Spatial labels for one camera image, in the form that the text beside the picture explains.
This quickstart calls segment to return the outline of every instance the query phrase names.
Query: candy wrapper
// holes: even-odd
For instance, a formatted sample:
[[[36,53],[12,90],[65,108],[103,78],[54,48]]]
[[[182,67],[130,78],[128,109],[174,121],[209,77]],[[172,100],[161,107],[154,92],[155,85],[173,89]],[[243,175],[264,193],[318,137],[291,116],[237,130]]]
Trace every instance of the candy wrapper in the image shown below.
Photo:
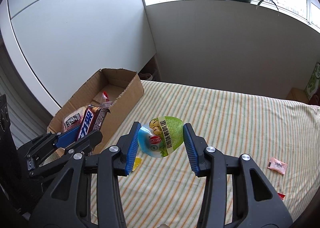
[[[135,171],[137,167],[141,164],[141,162],[142,162],[142,159],[136,157],[136,159],[134,160],[132,171]]]
[[[268,168],[276,170],[283,175],[287,169],[287,166],[288,165],[286,163],[281,162],[280,160],[277,160],[275,158],[271,158],[268,164]]]
[[[284,197],[285,197],[284,194],[278,193],[278,195],[280,196],[281,200],[284,200]]]
[[[78,126],[81,124],[84,111],[86,107],[81,107],[78,110],[74,111],[73,113],[70,113],[62,122],[62,133],[71,130],[72,128]]]
[[[110,112],[108,108],[89,105],[84,112],[77,140],[83,138],[93,130],[100,130],[103,120],[108,112]]]
[[[111,105],[112,105],[112,102],[110,101],[107,92],[103,91],[102,97],[101,97],[101,102],[100,102],[100,107],[110,108]]]
[[[138,143],[149,156],[166,157],[183,143],[183,122],[169,116],[154,118],[139,130]]]

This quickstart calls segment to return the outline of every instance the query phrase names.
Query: striped bedsheet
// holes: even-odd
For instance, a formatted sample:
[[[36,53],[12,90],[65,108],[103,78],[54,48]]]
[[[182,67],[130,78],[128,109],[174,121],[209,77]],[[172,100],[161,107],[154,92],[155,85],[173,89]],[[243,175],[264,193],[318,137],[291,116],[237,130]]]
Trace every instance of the striped bedsheet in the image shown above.
[[[190,122],[209,146],[255,160],[295,220],[320,185],[320,107],[300,102],[218,91],[178,84],[142,81],[144,96],[106,147],[127,134],[134,121],[148,123],[158,116]],[[119,177],[127,226],[196,227],[205,178],[191,171],[182,144],[166,158],[138,151],[142,164],[128,177]],[[285,175],[267,168],[270,157],[288,164]],[[228,176],[226,223],[232,218],[232,183]],[[97,223],[96,175],[92,178],[92,221]]]

